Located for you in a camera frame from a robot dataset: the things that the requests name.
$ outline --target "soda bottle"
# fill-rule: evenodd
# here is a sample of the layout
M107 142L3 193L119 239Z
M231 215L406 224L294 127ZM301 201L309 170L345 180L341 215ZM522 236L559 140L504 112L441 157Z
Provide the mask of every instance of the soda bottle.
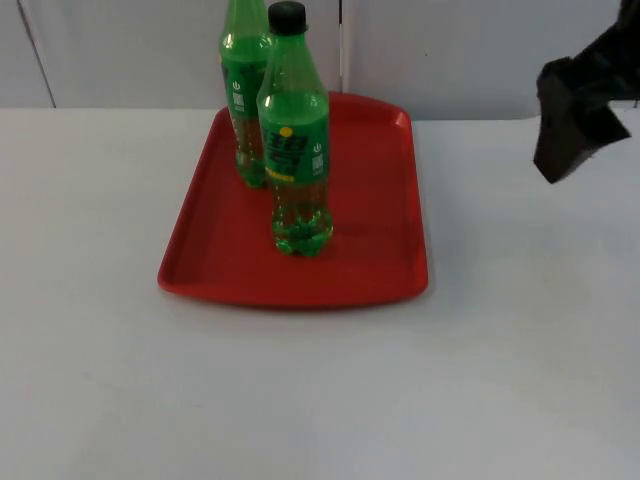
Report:
M273 237L284 253L314 256L333 233L327 206L329 96L305 41L304 5L271 5L269 24L273 47L258 112L273 198Z
M264 185L256 96L269 60L271 37L263 0L229 0L219 51L227 103L238 140L236 168L250 187Z

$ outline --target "bottle cap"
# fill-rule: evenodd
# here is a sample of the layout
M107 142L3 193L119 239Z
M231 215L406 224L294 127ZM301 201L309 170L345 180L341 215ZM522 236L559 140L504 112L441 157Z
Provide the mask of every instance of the bottle cap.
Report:
M271 33L280 36L300 35L307 31L307 13L299 2L277 2L269 7Z

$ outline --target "bottle label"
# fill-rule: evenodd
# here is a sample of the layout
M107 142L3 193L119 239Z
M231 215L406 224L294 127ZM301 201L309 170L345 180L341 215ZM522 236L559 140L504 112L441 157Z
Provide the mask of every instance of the bottle label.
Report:
M267 175L275 183L309 185L329 176L329 116L287 126L262 118Z
M231 115L241 118L258 116L256 97L266 68L266 62L222 60L222 76Z

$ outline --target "red tray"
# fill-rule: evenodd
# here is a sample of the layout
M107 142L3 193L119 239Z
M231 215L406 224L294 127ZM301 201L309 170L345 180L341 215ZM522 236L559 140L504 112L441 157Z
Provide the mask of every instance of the red tray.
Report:
M381 304L428 283L411 120L369 98L331 94L330 210L335 233L316 258L271 240L271 198L236 175L227 110L209 138L158 282L173 293L236 305L330 308Z

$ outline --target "table surface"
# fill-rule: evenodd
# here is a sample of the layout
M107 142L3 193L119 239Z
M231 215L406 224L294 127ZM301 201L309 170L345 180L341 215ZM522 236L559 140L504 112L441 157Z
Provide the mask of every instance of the table surface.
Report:
M282 314L156 286L212 118L0 111L0 478L640 477L640 142L417 122L429 292Z

